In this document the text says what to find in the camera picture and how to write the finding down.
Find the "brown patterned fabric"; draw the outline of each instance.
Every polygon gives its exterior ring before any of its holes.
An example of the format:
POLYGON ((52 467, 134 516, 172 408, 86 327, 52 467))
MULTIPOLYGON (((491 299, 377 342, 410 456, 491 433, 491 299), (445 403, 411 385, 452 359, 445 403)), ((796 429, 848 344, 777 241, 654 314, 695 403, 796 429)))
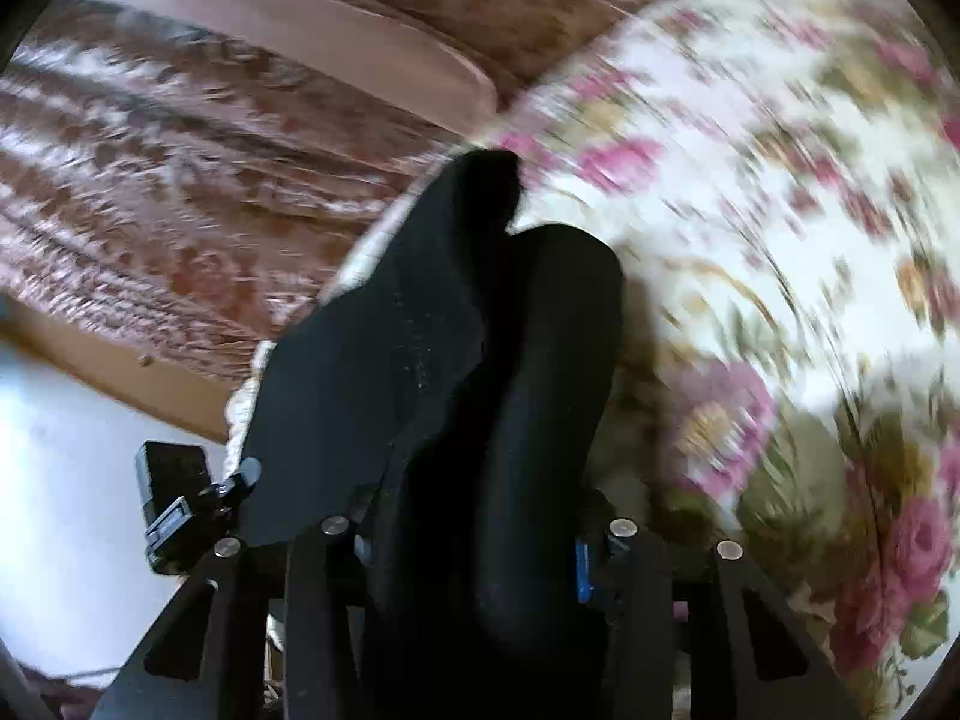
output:
MULTIPOLYGON (((341 0, 459 50, 502 103, 649 0, 341 0)), ((458 138, 241 41, 55 0, 0 76, 0 288, 236 382, 458 138)))

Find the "silver screw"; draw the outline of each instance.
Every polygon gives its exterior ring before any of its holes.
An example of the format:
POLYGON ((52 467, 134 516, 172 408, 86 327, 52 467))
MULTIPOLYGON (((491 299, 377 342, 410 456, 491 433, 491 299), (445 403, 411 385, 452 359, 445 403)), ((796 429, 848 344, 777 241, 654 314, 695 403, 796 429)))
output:
POLYGON ((736 541, 721 541, 717 544, 717 555, 724 560, 740 560, 743 557, 743 547, 736 541))
POLYGON ((632 538, 639 529, 637 524, 627 517, 618 517, 610 523, 610 532, 617 538, 632 538))
POLYGON ((213 554, 217 557, 234 557, 239 554, 241 547, 243 544, 240 543, 239 538, 227 536, 213 545, 213 554))
POLYGON ((333 517, 328 517, 320 523, 320 529, 328 536, 339 536, 340 533, 347 531, 349 526, 349 519, 339 514, 334 514, 333 517))

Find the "white surface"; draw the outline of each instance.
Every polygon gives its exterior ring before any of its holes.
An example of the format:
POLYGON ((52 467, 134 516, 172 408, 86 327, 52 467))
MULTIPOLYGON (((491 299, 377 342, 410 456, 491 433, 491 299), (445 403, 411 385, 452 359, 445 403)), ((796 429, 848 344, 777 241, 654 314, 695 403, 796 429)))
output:
POLYGON ((133 455, 195 443, 0 343, 0 638, 48 674, 123 664, 176 589, 143 557, 133 455))

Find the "floral cushion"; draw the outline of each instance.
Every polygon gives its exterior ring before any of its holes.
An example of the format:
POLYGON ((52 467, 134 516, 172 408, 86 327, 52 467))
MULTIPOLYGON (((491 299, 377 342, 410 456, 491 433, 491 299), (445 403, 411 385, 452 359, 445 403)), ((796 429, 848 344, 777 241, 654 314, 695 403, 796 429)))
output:
POLYGON ((490 138, 526 160, 517 226, 626 274, 592 477, 675 541, 742 541, 871 718, 958 632, 957 112, 905 0, 668 0, 490 138))

